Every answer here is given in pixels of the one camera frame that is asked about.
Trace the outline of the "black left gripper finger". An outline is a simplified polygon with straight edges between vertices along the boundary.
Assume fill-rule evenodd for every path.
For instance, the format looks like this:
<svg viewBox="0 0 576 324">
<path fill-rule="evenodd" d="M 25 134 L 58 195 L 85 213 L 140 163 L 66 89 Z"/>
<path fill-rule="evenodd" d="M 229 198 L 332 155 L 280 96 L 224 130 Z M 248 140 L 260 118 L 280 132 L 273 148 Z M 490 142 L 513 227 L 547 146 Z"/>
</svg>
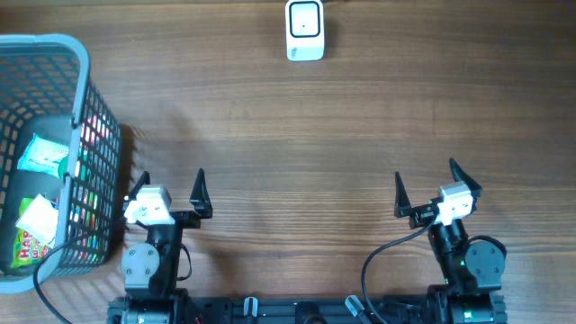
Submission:
<svg viewBox="0 0 576 324">
<path fill-rule="evenodd" d="M 144 171 L 139 180 L 136 182 L 136 184 L 132 187 L 132 189 L 130 190 L 129 194 L 127 195 L 127 200 L 128 201 L 133 201 L 137 198 L 137 194 L 140 191 L 140 189 L 144 186 L 144 185 L 149 185 L 150 184 L 150 174 L 148 171 Z"/>
<path fill-rule="evenodd" d="M 199 218 L 212 218 L 213 208 L 207 189 L 205 173 L 202 168 L 200 168 L 197 172 L 189 202 L 193 206 L 193 210 Z"/>
</svg>

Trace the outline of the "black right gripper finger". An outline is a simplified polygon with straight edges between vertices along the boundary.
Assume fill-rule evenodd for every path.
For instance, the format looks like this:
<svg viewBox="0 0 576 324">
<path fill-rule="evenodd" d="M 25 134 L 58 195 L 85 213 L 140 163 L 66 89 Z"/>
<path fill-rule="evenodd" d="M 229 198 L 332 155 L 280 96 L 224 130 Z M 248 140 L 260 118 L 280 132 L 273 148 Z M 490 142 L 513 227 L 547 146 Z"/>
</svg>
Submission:
<svg viewBox="0 0 576 324">
<path fill-rule="evenodd" d="M 456 182 L 464 182 L 471 191 L 473 198 L 480 198 L 482 187 L 458 165 L 453 157 L 449 159 L 449 166 Z"/>
<path fill-rule="evenodd" d="M 410 198 L 406 192 L 404 183 L 401 179 L 401 174 L 399 172 L 395 173 L 395 204 L 394 204 L 394 216 L 396 218 L 403 218 L 410 215 L 411 204 Z"/>
</svg>

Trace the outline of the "teal tissue packet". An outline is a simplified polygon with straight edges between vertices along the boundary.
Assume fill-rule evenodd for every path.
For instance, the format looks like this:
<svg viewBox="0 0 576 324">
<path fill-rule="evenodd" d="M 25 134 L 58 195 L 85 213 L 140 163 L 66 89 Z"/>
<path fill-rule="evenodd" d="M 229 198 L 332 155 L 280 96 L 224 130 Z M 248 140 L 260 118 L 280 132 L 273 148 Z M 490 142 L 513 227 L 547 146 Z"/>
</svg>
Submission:
<svg viewBox="0 0 576 324">
<path fill-rule="evenodd" d="M 44 139 L 34 133 L 18 160 L 17 169 L 58 177 L 59 162 L 69 154 L 67 145 Z"/>
</svg>

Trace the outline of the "white snack packet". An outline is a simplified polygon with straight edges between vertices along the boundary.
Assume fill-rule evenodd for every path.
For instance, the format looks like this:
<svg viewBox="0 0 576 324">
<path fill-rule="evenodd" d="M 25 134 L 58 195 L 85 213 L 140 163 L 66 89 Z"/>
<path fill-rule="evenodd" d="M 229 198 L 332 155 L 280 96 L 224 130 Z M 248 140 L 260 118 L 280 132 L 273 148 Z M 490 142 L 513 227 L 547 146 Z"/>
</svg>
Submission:
<svg viewBox="0 0 576 324">
<path fill-rule="evenodd" d="M 56 243 L 59 206 L 41 194 L 34 198 L 22 198 L 19 219 L 15 226 L 27 231 L 41 244 L 53 248 Z"/>
</svg>

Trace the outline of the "Haribo gummy bag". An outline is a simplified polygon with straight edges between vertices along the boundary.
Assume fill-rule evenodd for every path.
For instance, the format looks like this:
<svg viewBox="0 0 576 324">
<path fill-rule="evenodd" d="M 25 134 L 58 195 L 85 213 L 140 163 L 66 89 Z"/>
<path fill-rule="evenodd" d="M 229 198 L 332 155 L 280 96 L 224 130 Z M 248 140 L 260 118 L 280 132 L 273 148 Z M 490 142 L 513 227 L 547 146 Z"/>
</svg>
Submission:
<svg viewBox="0 0 576 324">
<path fill-rule="evenodd" d="M 12 269 L 36 265 L 54 248 L 41 244 L 25 230 L 17 227 L 16 229 L 16 237 L 13 243 L 13 260 L 10 264 Z"/>
</svg>

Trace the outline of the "green lid jar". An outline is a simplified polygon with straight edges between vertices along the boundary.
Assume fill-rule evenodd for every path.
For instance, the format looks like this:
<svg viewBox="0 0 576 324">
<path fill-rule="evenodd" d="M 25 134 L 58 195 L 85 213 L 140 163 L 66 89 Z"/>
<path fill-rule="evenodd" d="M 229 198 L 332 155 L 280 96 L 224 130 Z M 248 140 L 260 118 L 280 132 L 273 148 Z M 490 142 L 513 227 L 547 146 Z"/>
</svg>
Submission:
<svg viewBox="0 0 576 324">
<path fill-rule="evenodd" d="M 80 155 L 83 161 L 87 161 L 87 153 L 84 152 Z M 65 173 L 68 171 L 68 155 L 66 155 L 58 164 L 58 178 L 63 179 Z M 82 180 L 86 179 L 86 167 L 76 162 L 76 176 L 80 176 Z"/>
</svg>

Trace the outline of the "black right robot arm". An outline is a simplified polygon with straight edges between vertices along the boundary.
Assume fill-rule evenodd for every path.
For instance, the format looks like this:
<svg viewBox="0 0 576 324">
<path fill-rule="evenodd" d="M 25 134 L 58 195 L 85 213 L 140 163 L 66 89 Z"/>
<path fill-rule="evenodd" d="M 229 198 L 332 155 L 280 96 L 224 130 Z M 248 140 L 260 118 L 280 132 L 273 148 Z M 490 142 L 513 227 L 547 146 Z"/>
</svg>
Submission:
<svg viewBox="0 0 576 324">
<path fill-rule="evenodd" d="M 476 211 L 482 187 L 449 160 L 454 181 L 439 187 L 438 197 L 413 206 L 399 173 L 395 174 L 394 216 L 409 219 L 414 230 L 427 231 L 443 284 L 430 285 L 420 310 L 422 323 L 486 323 L 508 321 L 501 277 L 508 251 L 495 238 L 471 237 L 463 219 Z"/>
</svg>

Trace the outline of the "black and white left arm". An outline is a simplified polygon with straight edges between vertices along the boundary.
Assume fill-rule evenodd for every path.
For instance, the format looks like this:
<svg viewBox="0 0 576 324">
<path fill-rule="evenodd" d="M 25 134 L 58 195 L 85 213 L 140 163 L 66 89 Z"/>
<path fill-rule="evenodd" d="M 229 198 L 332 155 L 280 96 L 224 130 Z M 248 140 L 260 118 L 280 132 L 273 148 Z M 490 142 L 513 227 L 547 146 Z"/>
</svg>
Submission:
<svg viewBox="0 0 576 324">
<path fill-rule="evenodd" d="M 180 255 L 191 255 L 183 243 L 186 229 L 199 229 L 212 217 L 212 204 L 205 174 L 199 169 L 194 180 L 188 211 L 171 211 L 172 199 L 163 185 L 153 185 L 145 171 L 124 197 L 124 219 L 147 231 L 143 243 L 128 247 L 121 259 L 125 295 L 111 301 L 107 322 L 131 323 L 204 323 L 202 312 L 188 291 L 177 283 L 191 275 L 180 275 Z"/>
</svg>

